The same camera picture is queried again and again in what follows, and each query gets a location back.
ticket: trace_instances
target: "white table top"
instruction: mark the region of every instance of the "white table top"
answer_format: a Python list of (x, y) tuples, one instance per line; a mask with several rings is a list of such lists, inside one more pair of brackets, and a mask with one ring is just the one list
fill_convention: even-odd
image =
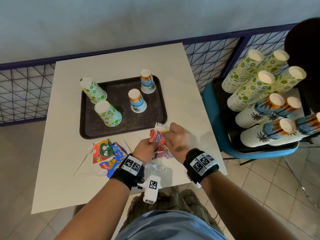
[[(102, 140), (87, 140), (79, 134), (79, 79), (90, 76), (97, 83), (125, 79), (139, 76), (143, 68), (149, 68), (160, 80), (168, 115), (166, 124), (176, 122), (188, 129), (197, 137), (199, 149), (214, 157), (220, 171), (227, 174), (182, 43), (58, 61), (32, 213), (87, 203), (108, 181), (107, 177), (94, 174), (73, 176), (88, 154), (88, 146)], [(148, 129), (107, 138), (112, 142), (134, 136), (148, 138), (149, 133)], [(173, 172), (171, 185), (162, 188), (190, 182), (182, 164), (174, 159), (162, 161)]]

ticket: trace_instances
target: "wristband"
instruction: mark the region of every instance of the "wristband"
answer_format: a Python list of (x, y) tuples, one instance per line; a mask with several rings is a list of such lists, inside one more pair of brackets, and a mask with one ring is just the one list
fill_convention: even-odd
[(131, 190), (132, 187), (144, 182), (144, 166), (143, 162), (132, 156), (130, 153), (117, 168), (111, 179), (117, 179), (123, 182)]
[(191, 149), (186, 154), (183, 165), (187, 169), (187, 175), (195, 184), (200, 183), (206, 176), (219, 169), (218, 162), (208, 153), (198, 148)]

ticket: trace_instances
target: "white wall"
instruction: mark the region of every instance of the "white wall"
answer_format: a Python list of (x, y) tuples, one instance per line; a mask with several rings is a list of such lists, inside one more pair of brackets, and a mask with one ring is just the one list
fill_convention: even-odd
[(320, 0), (1, 0), (0, 63), (320, 16)]

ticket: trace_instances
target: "left hand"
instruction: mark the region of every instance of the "left hand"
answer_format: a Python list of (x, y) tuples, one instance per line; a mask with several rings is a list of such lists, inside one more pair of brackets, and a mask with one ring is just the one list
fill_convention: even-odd
[(160, 145), (159, 142), (149, 144), (149, 139), (143, 139), (139, 142), (133, 151), (133, 156), (144, 163), (151, 162), (155, 156), (155, 149)]

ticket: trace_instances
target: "blue shirt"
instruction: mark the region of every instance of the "blue shirt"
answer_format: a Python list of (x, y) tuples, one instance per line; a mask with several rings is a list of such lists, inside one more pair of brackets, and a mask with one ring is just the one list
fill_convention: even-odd
[(199, 217), (182, 210), (154, 210), (131, 222), (115, 240), (228, 240)]

